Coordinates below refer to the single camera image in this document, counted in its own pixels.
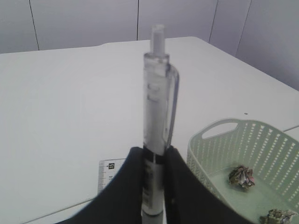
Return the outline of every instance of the ruler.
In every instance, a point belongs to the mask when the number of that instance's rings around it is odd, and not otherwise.
[[[99,162],[98,193],[114,178],[125,159],[102,160]]]

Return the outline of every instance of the white table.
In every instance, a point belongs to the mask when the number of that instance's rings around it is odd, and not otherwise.
[[[149,48],[137,41],[0,55],[0,223],[94,197],[99,161],[142,146]],[[184,158],[190,137],[222,118],[299,124],[298,91],[195,37],[168,39],[166,50],[180,72],[172,144]]]

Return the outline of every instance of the clear plastic pen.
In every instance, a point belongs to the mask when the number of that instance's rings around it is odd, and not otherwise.
[[[164,26],[153,26],[151,52],[144,55],[143,223],[149,220],[144,216],[153,217],[151,223],[162,223],[158,217],[163,214],[164,207],[163,155],[171,144],[178,95],[178,72],[169,64],[164,43]]]

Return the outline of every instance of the crumpled paper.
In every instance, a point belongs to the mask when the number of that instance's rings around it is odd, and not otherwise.
[[[291,224],[293,216],[297,216],[298,213],[292,210],[278,210],[272,209],[267,216],[261,216],[261,224]]]
[[[255,185],[254,178],[252,177],[253,171],[248,167],[240,165],[232,170],[229,177],[229,183],[239,184],[243,188],[248,189],[249,187]]]

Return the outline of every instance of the pen barrel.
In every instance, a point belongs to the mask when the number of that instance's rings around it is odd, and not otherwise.
[[[142,210],[152,216],[164,206],[164,153],[171,143],[178,94],[178,72],[169,56],[144,55],[145,178]]]

